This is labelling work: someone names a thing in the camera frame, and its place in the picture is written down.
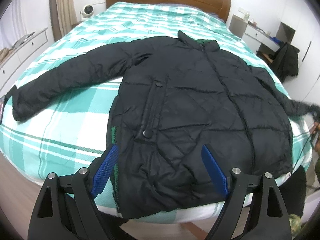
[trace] power outlet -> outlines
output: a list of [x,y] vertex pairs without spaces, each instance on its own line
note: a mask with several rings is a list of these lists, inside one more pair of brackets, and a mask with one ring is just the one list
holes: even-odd
[[93,0],[92,1],[92,5],[95,5],[95,4],[100,4],[100,3],[105,3],[106,0]]

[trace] bed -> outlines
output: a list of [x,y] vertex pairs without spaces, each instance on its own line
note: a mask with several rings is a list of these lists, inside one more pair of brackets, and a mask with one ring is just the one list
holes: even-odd
[[[15,84],[20,87],[69,58],[104,44],[153,36],[177,37],[178,30],[182,30],[194,39],[216,40],[221,49],[236,54],[250,65],[267,69],[276,87],[288,95],[268,66],[250,51],[243,40],[227,29],[224,21],[228,18],[231,0],[106,0],[106,3],[108,9],[105,12],[82,22],[53,44],[26,69]],[[0,151],[19,171],[22,181],[27,178],[28,183],[31,181],[39,185],[24,187],[25,191],[29,188],[32,190],[24,194],[26,197],[38,194],[34,191],[40,189],[48,173],[54,171],[59,176],[72,174],[81,167],[89,166],[94,158],[103,153],[106,148],[108,113],[120,83],[121,78],[118,78],[92,87],[72,89],[26,122],[13,119],[12,101],[8,101],[0,126]],[[302,117],[290,122],[294,135],[293,165],[295,169],[299,165],[307,169],[312,155],[309,144],[304,147],[309,136],[308,127]],[[276,180],[278,185],[289,176],[285,174],[279,177]],[[12,184],[16,183],[17,178],[15,175]],[[120,216],[116,212],[110,181],[95,201],[99,210]],[[248,195],[244,205],[250,202],[251,196]],[[222,206],[220,202],[160,212],[139,221],[182,223],[206,219],[216,217]]]

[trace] black puffer jacket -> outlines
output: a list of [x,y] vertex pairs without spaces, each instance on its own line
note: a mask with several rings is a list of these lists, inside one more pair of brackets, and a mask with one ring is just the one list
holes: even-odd
[[288,116],[309,106],[279,92],[265,69],[182,32],[70,59],[19,88],[13,116],[25,120],[69,88],[117,76],[124,77],[108,130],[116,130],[120,149],[113,183],[123,217],[222,200],[201,161],[204,144],[245,173],[292,170]]

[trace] blue object on desk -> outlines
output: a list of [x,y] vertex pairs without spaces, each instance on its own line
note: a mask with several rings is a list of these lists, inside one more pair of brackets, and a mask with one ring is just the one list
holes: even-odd
[[270,37],[275,43],[280,44],[281,40],[277,39],[276,37]]

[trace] person's hand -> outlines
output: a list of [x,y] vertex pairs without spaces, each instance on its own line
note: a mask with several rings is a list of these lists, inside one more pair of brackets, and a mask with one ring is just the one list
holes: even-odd
[[[309,132],[311,134],[314,134],[316,132],[316,129],[320,130],[320,124],[318,122],[314,123],[313,127],[310,129]],[[320,155],[320,134],[319,134],[319,139],[318,139],[314,149]]]

